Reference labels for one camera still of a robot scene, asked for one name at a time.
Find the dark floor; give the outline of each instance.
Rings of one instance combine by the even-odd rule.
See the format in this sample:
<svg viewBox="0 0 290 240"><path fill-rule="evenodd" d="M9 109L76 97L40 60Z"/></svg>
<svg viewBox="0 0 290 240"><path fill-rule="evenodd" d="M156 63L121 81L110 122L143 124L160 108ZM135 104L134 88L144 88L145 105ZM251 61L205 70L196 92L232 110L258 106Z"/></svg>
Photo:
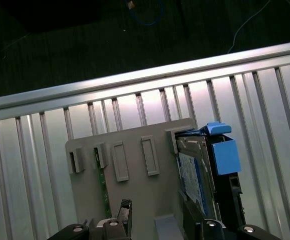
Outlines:
<svg viewBox="0 0 290 240"><path fill-rule="evenodd" d="M101 1L98 21L29 35L0 7L0 96L225 54L239 26L266 3L183 0L183 24L176 0L163 0L161 20L148 27L124 0ZM159 15L158 0L134 3L145 21ZM290 6L272 0L241 30L233 52L287 42Z"/></svg>

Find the blue cable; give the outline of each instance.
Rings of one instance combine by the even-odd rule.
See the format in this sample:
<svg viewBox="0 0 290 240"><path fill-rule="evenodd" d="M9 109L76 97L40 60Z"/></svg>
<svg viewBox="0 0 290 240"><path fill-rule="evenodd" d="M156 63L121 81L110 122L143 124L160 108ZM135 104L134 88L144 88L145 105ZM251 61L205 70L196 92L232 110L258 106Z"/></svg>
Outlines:
<svg viewBox="0 0 290 240"><path fill-rule="evenodd" d="M164 6L163 6L163 3L162 3L161 0L158 0L158 2L159 2L159 4L160 4L160 15L158 16L158 18L156 18L155 21L153 21L153 22L151 22L151 23L148 24L148 23L145 23L145 22L143 22L143 21L140 21L140 20L137 18L137 16L135 15L135 13L134 13L131 9L129 9L129 7L128 7L128 0L125 0L126 6L127 6L128 10L129 10L131 16L136 20L137 23L139 23L139 24L141 24L141 25L145 25L145 26L152 26L152 25L158 23L158 22L160 21L161 17L163 16L163 12L164 12Z"/></svg>

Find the screw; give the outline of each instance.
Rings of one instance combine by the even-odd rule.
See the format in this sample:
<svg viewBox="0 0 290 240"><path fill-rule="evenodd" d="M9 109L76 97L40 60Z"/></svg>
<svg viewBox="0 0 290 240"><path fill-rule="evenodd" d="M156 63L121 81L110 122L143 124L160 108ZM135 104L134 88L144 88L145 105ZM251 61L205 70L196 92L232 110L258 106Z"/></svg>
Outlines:
<svg viewBox="0 0 290 240"><path fill-rule="evenodd" d="M255 231L253 228L251 228L251 227L249 227L249 226L245 226L245 227L244 227L244 230L245 230L246 232L248 232L248 233L252 233L252 232Z"/></svg>
<svg viewBox="0 0 290 240"><path fill-rule="evenodd" d="M207 224L210 225L211 227L216 226L216 223L214 221L207 221Z"/></svg>
<svg viewBox="0 0 290 240"><path fill-rule="evenodd" d="M82 230L83 229L80 226L77 226L77 227L74 228L74 232L80 232Z"/></svg>
<svg viewBox="0 0 290 240"><path fill-rule="evenodd" d="M109 223L110 226L117 226L118 225L118 222L117 221L111 221Z"/></svg>

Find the rectangular slot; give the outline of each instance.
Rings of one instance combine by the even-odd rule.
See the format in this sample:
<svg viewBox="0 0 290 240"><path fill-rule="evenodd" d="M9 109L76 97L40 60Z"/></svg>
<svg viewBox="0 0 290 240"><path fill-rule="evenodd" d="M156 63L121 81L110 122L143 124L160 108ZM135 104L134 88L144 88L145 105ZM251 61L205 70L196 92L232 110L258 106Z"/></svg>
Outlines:
<svg viewBox="0 0 290 240"><path fill-rule="evenodd" d="M122 141L117 141L113 143L112 155L117 181L118 182L127 181L129 179L129 176L126 163L126 155Z"/></svg>
<svg viewBox="0 0 290 240"><path fill-rule="evenodd" d="M76 173L74 153L73 152L70 152L69 155L70 155L70 163L71 163L72 173Z"/></svg>
<svg viewBox="0 0 290 240"><path fill-rule="evenodd" d="M100 163L100 168L103 169L105 166L108 165L107 159L105 156L105 149L104 149L104 143L98 143L94 145L94 149L97 150L98 153L98 158L99 158L99 163Z"/></svg>
<svg viewBox="0 0 290 240"><path fill-rule="evenodd" d="M159 174L158 158L153 136L141 137L148 176Z"/></svg>

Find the blue plastic latch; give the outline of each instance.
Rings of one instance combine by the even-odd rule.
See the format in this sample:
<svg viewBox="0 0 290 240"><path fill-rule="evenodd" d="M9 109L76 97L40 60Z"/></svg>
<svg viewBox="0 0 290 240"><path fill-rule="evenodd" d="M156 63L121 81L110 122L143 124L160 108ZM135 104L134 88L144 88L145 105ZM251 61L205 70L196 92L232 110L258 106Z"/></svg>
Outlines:
<svg viewBox="0 0 290 240"><path fill-rule="evenodd" d="M231 132L231 126L220 123L218 121L216 122L209 122L207 125L203 126L200 130L189 130L180 132L177 134L179 137L185 137L185 136L206 136L206 135L220 135L220 134L228 134Z"/></svg>
<svg viewBox="0 0 290 240"><path fill-rule="evenodd" d="M241 171L235 140L212 144L218 175Z"/></svg>
<svg viewBox="0 0 290 240"><path fill-rule="evenodd" d="M228 134L231 132L231 126L225 123L220 123L218 121L211 123L209 122L207 123L206 126L203 126L199 131L207 135Z"/></svg>

